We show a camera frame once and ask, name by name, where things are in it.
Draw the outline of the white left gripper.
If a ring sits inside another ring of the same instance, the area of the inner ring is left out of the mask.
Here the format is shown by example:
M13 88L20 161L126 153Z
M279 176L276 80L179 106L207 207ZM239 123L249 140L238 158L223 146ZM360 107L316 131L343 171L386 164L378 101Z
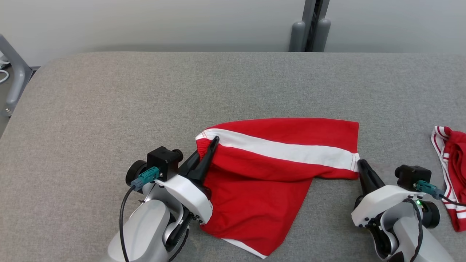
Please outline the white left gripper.
M214 136L213 139L207 139L206 141L208 143L204 144L204 148L198 148L179 167L177 175L174 175L167 181L155 180L158 185L164 186L168 193L191 213L199 216L203 224L208 223L211 219L213 204L195 184L204 183L220 138L219 136Z

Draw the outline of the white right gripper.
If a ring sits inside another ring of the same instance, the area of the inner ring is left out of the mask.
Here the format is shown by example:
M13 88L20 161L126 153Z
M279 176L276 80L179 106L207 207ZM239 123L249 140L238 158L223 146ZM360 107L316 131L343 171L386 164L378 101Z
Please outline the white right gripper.
M358 171L364 197L351 213L357 227L364 227L370 219L402 203L406 198L425 196L424 192L411 192L400 186L385 185L365 159L358 161Z

